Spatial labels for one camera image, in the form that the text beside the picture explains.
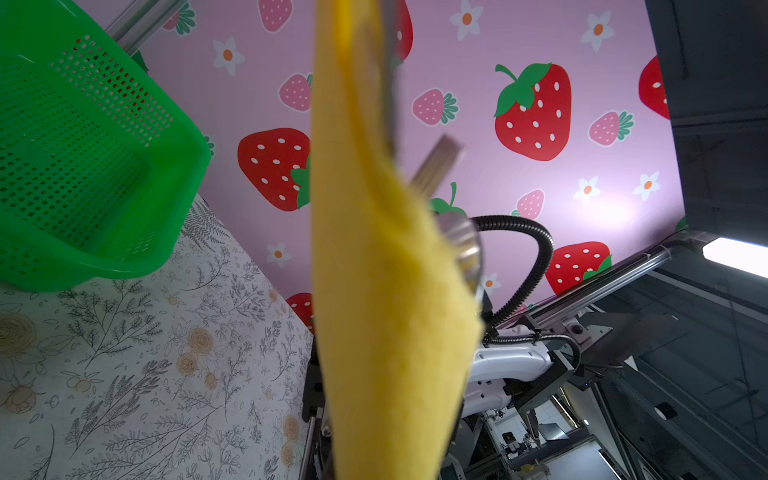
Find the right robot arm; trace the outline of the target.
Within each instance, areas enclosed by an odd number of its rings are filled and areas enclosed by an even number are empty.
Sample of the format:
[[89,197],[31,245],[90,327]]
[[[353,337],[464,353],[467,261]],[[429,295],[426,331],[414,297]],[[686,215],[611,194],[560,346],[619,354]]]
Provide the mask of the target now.
[[464,392],[462,418],[514,408],[521,415],[547,401],[580,366],[542,342],[513,343],[475,352]]

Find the green plastic basket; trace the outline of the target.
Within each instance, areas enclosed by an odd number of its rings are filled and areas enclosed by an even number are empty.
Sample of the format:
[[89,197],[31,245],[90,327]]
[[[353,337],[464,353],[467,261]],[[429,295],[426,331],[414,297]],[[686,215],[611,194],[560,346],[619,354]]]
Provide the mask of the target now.
[[211,160],[187,115],[70,1],[1,5],[1,280],[152,273]]

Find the silver fork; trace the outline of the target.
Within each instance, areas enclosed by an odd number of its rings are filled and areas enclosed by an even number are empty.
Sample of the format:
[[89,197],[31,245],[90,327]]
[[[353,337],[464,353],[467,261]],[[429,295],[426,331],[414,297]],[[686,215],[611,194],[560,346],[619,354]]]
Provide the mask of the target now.
[[417,169],[411,188],[420,196],[430,198],[461,160],[464,151],[465,147],[455,138],[441,136]]

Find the yellow paper napkin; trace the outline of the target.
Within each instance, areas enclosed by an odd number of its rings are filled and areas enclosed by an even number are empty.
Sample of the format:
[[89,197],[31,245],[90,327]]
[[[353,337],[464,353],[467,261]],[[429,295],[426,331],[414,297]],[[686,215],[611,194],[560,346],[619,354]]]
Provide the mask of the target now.
[[337,479],[434,479],[483,330],[425,196],[400,177],[376,1],[316,6],[311,107],[315,334]]

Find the silver spoon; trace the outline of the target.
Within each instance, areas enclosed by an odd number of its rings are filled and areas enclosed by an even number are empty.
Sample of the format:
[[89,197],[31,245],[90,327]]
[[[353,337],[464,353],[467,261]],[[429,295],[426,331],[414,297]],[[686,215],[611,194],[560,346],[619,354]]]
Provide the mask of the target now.
[[476,223],[455,212],[438,214],[436,220],[443,236],[454,249],[456,262],[469,291],[477,302],[482,302],[483,253]]

